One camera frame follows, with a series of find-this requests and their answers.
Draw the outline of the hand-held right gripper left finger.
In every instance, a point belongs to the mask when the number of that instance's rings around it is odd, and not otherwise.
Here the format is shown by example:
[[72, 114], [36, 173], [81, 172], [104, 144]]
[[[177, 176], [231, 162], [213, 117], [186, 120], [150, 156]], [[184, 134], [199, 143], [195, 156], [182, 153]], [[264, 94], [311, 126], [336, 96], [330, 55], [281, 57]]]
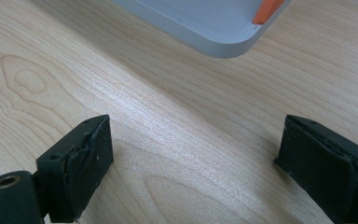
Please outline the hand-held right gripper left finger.
[[82, 121], [36, 160], [42, 213], [53, 223], [80, 218], [113, 161], [110, 118]]

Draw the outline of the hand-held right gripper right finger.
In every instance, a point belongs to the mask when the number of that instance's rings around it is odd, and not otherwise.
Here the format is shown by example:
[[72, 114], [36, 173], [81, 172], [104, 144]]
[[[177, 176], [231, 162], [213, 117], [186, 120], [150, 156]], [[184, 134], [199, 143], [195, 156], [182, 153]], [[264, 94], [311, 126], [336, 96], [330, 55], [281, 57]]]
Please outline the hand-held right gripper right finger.
[[322, 124], [288, 115], [274, 160], [335, 224], [358, 224], [358, 145]]

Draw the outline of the white plastic tray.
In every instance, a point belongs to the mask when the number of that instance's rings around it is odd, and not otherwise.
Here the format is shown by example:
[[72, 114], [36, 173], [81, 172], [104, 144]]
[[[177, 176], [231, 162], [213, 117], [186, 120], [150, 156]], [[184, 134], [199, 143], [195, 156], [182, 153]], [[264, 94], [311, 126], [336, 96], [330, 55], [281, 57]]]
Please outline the white plastic tray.
[[263, 0], [112, 0], [191, 48], [217, 58], [248, 51], [291, 0], [265, 23], [252, 24]]

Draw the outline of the orange tray marker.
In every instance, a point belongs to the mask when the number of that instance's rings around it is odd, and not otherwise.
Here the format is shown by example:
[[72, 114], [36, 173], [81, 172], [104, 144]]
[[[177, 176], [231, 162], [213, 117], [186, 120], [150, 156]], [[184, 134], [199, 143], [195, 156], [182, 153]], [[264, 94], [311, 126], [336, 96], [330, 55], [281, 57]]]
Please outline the orange tray marker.
[[265, 24], [282, 6], [285, 0], [263, 0], [252, 19], [252, 24]]

